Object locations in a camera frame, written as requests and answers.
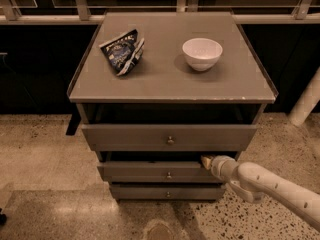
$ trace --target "gray tabletop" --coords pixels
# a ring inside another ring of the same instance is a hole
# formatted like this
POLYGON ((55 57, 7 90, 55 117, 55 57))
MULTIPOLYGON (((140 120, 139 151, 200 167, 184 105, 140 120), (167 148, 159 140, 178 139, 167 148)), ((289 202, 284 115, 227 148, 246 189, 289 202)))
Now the gray tabletop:
POLYGON ((230 13, 108 13, 70 94, 77 103, 273 103, 275 94, 230 13), (139 64, 117 77, 99 45, 136 28, 145 38, 139 64), (223 47, 220 60, 196 72, 182 44, 204 37, 223 47))

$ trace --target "cabinet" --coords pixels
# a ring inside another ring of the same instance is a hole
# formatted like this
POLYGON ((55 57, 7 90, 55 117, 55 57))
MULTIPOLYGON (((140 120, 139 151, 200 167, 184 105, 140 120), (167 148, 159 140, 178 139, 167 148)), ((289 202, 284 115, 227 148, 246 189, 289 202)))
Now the cabinet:
POLYGON ((215 200, 224 187, 201 155, 238 158, 277 92, 230 13, 108 13, 69 98, 115 199, 215 200), (139 64, 117 77, 99 44, 136 28, 139 64), (223 55, 209 71, 185 62, 182 44, 211 38, 223 55))

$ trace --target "white pole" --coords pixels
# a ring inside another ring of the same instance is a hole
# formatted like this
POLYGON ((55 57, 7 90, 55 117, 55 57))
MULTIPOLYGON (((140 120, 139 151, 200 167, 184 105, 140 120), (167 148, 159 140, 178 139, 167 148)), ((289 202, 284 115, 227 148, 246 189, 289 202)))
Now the white pole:
POLYGON ((292 124, 300 126, 320 100, 320 67, 289 114, 292 124))

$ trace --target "speckled concrete floor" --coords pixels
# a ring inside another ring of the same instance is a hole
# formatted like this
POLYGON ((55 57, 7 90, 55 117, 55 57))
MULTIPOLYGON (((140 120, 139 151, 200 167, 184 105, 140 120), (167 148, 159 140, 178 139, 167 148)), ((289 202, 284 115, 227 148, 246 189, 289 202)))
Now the speckled concrete floor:
MULTIPOLYGON (((0 115, 0 207, 8 216, 0 239, 320 239, 269 197, 252 205, 227 190, 211 203, 117 203, 81 131, 65 135, 68 122, 0 115)), ((320 193, 320 114, 299 128, 285 114, 264 114, 259 127, 240 160, 320 193)))

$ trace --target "top drawer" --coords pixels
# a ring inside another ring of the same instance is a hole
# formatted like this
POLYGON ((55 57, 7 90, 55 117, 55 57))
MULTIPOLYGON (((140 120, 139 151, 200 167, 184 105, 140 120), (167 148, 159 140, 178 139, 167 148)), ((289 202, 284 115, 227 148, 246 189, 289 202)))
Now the top drawer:
POLYGON ((255 125, 83 125, 94 151, 243 151, 255 125))

